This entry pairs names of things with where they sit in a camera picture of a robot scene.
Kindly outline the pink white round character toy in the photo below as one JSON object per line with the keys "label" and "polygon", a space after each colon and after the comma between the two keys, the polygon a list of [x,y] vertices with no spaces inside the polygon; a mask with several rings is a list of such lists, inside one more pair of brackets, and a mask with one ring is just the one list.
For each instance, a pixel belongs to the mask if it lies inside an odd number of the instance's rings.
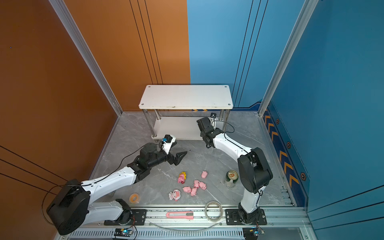
{"label": "pink white round character toy", "polygon": [[179,190],[174,190],[169,193],[169,199],[170,201],[177,202],[181,198],[181,192]]}

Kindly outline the pink utility knife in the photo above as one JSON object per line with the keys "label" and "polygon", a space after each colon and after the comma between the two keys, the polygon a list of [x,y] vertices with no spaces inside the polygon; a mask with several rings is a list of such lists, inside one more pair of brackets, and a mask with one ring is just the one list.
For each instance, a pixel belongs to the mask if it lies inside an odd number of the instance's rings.
{"label": "pink utility knife", "polygon": [[193,220],[194,219],[194,212],[192,212],[192,211],[167,212],[166,213],[166,218],[168,218],[168,219]]}

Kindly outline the pink pig toy bottom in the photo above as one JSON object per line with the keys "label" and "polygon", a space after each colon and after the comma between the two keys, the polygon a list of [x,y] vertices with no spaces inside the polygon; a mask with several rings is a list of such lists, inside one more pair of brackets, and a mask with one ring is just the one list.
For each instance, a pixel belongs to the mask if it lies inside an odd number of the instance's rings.
{"label": "pink pig toy bottom", "polygon": [[190,195],[195,196],[197,194],[197,188],[192,188]]}

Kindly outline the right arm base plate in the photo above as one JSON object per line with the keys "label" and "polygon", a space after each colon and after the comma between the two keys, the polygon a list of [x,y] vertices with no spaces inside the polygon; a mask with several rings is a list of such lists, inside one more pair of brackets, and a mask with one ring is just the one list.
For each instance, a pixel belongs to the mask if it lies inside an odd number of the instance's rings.
{"label": "right arm base plate", "polygon": [[247,213],[243,209],[227,209],[225,210],[226,223],[229,226],[234,225],[267,225],[267,217],[265,211],[257,208],[252,213]]}

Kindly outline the small pink pig toy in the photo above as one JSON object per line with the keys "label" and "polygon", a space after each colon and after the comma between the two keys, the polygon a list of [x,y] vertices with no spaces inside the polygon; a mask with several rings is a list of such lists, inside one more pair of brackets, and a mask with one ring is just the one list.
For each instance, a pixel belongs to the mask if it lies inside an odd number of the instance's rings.
{"label": "small pink pig toy", "polygon": [[207,171],[203,171],[202,174],[201,174],[201,177],[203,179],[205,179],[207,176],[208,176],[208,172]]}

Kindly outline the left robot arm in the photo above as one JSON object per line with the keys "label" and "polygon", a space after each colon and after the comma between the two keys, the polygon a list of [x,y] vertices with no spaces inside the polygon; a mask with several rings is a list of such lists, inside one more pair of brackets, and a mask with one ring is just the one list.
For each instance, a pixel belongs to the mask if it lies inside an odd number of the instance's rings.
{"label": "left robot arm", "polygon": [[95,222],[115,225],[133,224],[131,207],[123,199],[99,203],[97,200],[123,187],[131,186],[150,174],[152,168],[164,162],[177,166],[187,155],[170,150],[175,142],[160,145],[147,143],[136,152],[132,163],[106,176],[80,182],[76,179],[61,186],[61,190],[47,207],[46,213],[61,236]]}

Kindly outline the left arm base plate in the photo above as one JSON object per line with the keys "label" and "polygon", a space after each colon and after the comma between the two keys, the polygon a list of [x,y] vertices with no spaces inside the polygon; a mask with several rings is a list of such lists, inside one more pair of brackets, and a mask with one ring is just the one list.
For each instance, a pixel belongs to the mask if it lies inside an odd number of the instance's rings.
{"label": "left arm base plate", "polygon": [[114,221],[104,221],[105,226],[143,226],[146,221],[146,209],[124,210],[123,213]]}

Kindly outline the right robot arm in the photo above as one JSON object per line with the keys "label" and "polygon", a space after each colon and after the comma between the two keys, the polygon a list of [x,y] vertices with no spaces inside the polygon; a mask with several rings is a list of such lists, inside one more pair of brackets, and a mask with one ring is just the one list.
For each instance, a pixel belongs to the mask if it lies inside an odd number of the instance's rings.
{"label": "right robot arm", "polygon": [[208,117],[197,120],[197,125],[207,148],[221,150],[237,162],[239,179],[245,188],[239,214],[250,221],[259,211],[259,200],[273,179],[265,153],[259,147],[252,149],[231,139],[227,133],[215,128]]}

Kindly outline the coiled clear tube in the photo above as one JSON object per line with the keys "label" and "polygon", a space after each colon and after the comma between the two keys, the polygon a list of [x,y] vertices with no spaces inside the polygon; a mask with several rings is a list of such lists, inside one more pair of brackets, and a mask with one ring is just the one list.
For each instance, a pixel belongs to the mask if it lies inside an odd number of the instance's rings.
{"label": "coiled clear tube", "polygon": [[210,201],[205,205],[204,214],[208,221],[216,223],[223,218],[224,209],[219,202]]}

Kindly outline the pink pig toy right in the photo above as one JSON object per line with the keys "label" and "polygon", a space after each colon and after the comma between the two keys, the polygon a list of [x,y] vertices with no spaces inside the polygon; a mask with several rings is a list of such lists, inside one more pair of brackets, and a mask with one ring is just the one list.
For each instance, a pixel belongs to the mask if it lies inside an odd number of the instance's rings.
{"label": "pink pig toy right", "polygon": [[202,190],[206,190],[207,189],[207,185],[204,182],[199,182],[199,188],[202,189]]}

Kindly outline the left circuit board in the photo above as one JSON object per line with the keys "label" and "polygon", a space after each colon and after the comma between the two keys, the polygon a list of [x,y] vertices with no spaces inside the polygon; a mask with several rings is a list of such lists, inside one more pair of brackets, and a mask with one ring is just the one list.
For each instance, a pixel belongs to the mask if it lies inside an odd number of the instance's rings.
{"label": "left circuit board", "polygon": [[134,234],[132,229],[128,228],[116,228],[114,231],[114,239],[125,240],[130,239]]}

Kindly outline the white two-tier shelf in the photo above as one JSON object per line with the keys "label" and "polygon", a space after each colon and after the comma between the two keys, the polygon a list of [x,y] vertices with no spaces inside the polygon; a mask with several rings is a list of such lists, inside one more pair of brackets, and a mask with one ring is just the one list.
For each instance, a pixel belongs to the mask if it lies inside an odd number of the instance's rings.
{"label": "white two-tier shelf", "polygon": [[162,116],[161,110],[168,110],[169,113],[219,111],[214,126],[224,131],[233,107],[228,85],[148,85],[139,103],[154,140],[161,140],[167,134],[178,140],[202,139],[197,124],[200,117]]}

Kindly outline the circuit board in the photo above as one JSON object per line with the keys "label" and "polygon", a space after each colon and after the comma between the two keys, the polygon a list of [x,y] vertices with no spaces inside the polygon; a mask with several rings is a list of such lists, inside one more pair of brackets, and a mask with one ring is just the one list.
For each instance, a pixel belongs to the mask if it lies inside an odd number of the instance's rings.
{"label": "circuit board", "polygon": [[128,228],[116,228],[114,231],[114,239],[125,240],[130,239],[134,234],[132,229]]}
{"label": "circuit board", "polygon": [[259,233],[258,228],[243,228],[243,236],[245,240],[257,240]]}

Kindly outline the pink yellow figure toy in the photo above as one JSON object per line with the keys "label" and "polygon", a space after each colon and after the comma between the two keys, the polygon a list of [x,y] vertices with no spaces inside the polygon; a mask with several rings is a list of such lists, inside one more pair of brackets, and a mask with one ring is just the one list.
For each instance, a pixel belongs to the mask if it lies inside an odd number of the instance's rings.
{"label": "pink yellow figure toy", "polygon": [[186,172],[181,172],[178,176],[178,183],[184,184],[187,178]]}

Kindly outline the pink pig toy middle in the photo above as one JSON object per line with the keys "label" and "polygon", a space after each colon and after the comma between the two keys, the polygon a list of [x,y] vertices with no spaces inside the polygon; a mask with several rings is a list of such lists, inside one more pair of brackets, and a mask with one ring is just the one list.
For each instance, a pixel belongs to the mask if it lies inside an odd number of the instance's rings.
{"label": "pink pig toy middle", "polygon": [[194,188],[199,188],[200,187],[200,181],[199,180],[194,180]]}

